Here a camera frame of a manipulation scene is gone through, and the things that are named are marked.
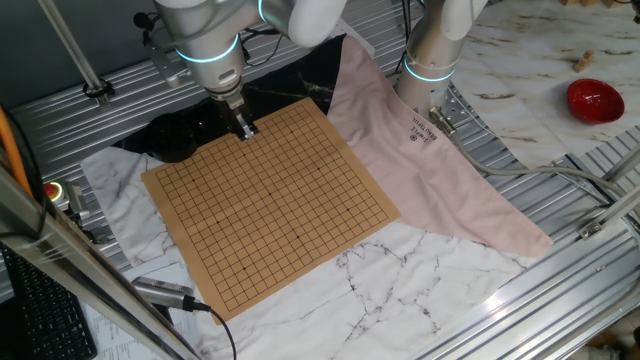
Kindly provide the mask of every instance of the red bowl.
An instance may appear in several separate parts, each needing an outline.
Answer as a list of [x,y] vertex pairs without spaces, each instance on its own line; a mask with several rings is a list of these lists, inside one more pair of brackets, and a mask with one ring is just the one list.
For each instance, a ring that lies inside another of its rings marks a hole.
[[624,114],[622,96],[599,80],[574,81],[567,89],[567,99],[573,116],[587,124],[614,122]]

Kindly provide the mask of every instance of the grid lines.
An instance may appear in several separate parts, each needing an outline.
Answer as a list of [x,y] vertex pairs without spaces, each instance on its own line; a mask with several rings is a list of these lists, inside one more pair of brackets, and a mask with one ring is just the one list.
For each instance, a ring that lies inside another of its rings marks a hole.
[[389,220],[303,106],[155,175],[228,311]]

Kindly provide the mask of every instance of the marble pattern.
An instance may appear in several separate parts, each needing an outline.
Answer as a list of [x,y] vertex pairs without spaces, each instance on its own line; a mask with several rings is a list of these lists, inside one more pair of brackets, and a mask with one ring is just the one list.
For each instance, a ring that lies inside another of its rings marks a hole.
[[[478,115],[527,167],[567,152],[578,156],[638,123],[640,37],[629,6],[564,7],[557,0],[508,0],[484,9],[473,26],[453,82]],[[586,50],[595,61],[580,74]],[[625,115],[585,125],[570,114],[566,89],[602,80],[622,95]]]
[[[134,265],[182,261],[140,180],[160,163],[108,148],[81,166]],[[535,260],[393,223],[229,322],[240,359],[401,359]],[[196,316],[205,359],[231,356],[222,327]]]

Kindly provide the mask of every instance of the wooden block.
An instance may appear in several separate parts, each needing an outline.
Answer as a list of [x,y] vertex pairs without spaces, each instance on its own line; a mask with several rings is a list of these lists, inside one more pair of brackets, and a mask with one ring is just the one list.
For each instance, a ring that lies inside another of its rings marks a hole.
[[592,50],[587,50],[584,52],[584,55],[582,55],[582,58],[587,60],[588,62],[592,62],[594,56],[595,53]]
[[608,7],[609,9],[614,9],[614,8],[617,8],[617,7],[620,7],[620,6],[624,5],[623,3],[617,2],[617,1],[614,1],[614,0],[602,0],[602,3],[604,4],[604,6]]
[[585,51],[584,55],[582,55],[582,59],[580,59],[578,63],[573,67],[573,71],[579,73],[588,68],[589,66],[591,66],[594,58],[595,53],[592,50]]

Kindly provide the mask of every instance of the gray cable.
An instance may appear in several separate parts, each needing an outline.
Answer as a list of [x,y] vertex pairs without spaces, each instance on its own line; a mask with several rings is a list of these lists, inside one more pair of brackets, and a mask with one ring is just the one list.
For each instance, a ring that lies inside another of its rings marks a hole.
[[154,40],[154,36],[158,33],[158,31],[164,29],[164,28],[160,28],[156,31],[154,31],[153,33],[151,33],[151,35],[149,35],[151,37],[151,40],[153,40],[158,46],[160,47],[172,47],[172,46],[176,46],[176,45],[180,45],[180,44],[184,44],[187,43],[189,41],[193,41],[195,39],[198,39],[206,34],[208,34],[209,32],[213,31],[215,28],[217,28],[218,26],[220,26],[222,23],[224,23],[225,21],[227,21],[229,18],[231,18],[233,15],[235,15],[238,11],[240,11],[240,9],[242,9],[242,7],[249,2],[249,0],[243,0],[242,2],[240,2],[238,4],[238,6],[236,6],[235,8],[233,8],[233,10],[231,10],[227,16],[225,16],[224,18],[220,19],[220,21],[213,23],[213,21],[216,19],[216,15],[218,15],[218,11],[214,11],[214,13],[211,15],[211,18],[209,20],[207,20],[207,23],[204,24],[204,26],[202,26],[200,28],[200,30],[196,31],[195,33],[185,36],[181,39],[176,39],[173,41],[169,41],[166,43],[158,43],[155,42]]
[[615,193],[616,195],[618,195],[619,197],[623,197],[624,196],[624,191],[622,191],[622,189],[620,189],[619,187],[617,187],[616,185],[603,180],[595,175],[589,174],[587,172],[584,172],[582,170],[578,170],[578,169],[571,169],[571,168],[566,168],[566,167],[551,167],[551,166],[546,166],[546,167],[539,167],[539,168],[535,168],[535,169],[522,169],[522,170],[499,170],[499,169],[493,169],[490,168],[488,166],[485,166],[481,163],[479,163],[476,159],[473,158],[473,156],[471,156],[471,154],[469,154],[469,152],[467,151],[467,149],[464,147],[464,145],[462,144],[462,141],[460,140],[460,138],[458,137],[458,134],[454,133],[451,135],[451,139],[453,140],[453,142],[458,146],[458,150],[460,150],[460,153],[471,163],[471,165],[473,165],[476,169],[488,173],[488,174],[492,174],[492,175],[500,175],[500,176],[516,176],[516,175],[527,175],[527,174],[537,174],[537,173],[565,173],[565,174],[569,174],[569,175],[575,175],[575,176],[580,176],[583,177],[585,179],[589,179],[591,181],[593,181],[594,183],[608,189],[611,190],[613,193]]

